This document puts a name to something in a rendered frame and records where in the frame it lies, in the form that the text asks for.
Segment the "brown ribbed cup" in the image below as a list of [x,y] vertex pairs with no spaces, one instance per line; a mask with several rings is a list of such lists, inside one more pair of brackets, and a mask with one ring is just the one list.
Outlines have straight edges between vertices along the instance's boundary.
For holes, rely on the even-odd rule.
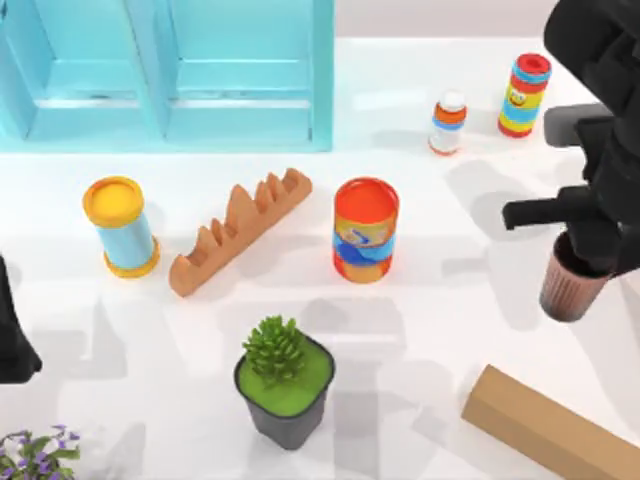
[[568,267],[571,247],[567,231],[553,244],[542,283],[539,303],[544,312],[559,322],[581,319],[612,276],[588,278]]

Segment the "red yellow blue can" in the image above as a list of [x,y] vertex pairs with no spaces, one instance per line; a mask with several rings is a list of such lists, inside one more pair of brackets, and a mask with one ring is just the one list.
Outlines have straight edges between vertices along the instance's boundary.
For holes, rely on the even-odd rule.
[[551,71],[550,61],[543,55],[524,53],[517,57],[498,117],[503,134],[523,138],[532,132]]

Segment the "small white orange-label bottle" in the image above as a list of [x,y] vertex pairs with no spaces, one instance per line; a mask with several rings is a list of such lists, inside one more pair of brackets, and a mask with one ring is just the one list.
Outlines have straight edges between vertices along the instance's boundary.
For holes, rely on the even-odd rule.
[[460,146],[461,131],[467,118],[467,104],[462,93],[449,90],[436,102],[428,137],[431,150],[439,155],[455,154]]

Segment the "brown cardboard box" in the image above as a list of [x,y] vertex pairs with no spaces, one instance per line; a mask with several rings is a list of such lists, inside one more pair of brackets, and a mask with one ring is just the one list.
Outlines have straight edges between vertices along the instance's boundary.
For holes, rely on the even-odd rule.
[[565,480],[640,480],[640,447],[492,365],[461,417]]

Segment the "orange and blue can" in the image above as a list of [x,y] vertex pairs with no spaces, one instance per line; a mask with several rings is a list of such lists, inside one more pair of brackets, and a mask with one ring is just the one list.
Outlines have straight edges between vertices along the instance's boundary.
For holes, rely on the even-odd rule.
[[382,279],[395,246],[399,197],[374,177],[344,183],[334,197],[333,263],[345,279],[359,284]]

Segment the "green plant in black pot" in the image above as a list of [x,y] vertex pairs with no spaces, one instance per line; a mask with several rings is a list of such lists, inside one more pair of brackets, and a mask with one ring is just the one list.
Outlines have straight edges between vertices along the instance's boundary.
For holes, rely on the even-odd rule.
[[281,315],[262,319],[243,348],[234,384],[256,430],[285,450],[301,448],[323,419],[333,355]]

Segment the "notched terracotta holder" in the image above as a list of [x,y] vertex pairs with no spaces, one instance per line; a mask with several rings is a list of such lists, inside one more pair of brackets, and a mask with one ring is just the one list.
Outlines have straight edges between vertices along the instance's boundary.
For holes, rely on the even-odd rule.
[[169,270],[169,285],[188,297],[249,248],[265,232],[299,206],[312,192],[311,180],[289,168],[283,177],[273,173],[258,182],[254,194],[235,185],[224,220],[214,218],[198,229],[187,255],[178,255]]

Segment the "light blue rack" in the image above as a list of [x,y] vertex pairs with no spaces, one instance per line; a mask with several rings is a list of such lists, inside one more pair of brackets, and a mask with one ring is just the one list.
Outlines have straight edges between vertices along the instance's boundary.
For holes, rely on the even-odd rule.
[[327,151],[335,0],[0,0],[0,151]]

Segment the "yellow and blue can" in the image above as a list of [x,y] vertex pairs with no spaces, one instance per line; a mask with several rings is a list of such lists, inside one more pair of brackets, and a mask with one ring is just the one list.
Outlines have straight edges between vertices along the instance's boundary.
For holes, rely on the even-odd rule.
[[137,182],[124,176],[99,179],[86,190],[82,204],[97,229],[105,263],[114,275],[139,278],[153,270],[160,247],[151,233]]

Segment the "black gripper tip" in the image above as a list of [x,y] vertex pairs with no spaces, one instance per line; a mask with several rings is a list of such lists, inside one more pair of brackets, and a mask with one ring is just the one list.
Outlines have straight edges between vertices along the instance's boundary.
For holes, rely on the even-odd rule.
[[27,383],[42,366],[16,315],[6,263],[0,254],[0,384]]

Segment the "purple flower plant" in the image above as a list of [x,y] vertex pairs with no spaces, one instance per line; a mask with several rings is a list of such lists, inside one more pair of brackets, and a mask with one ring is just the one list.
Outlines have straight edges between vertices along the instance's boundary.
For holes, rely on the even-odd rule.
[[80,458],[80,439],[64,425],[48,435],[21,430],[0,437],[0,480],[76,480],[64,461]]

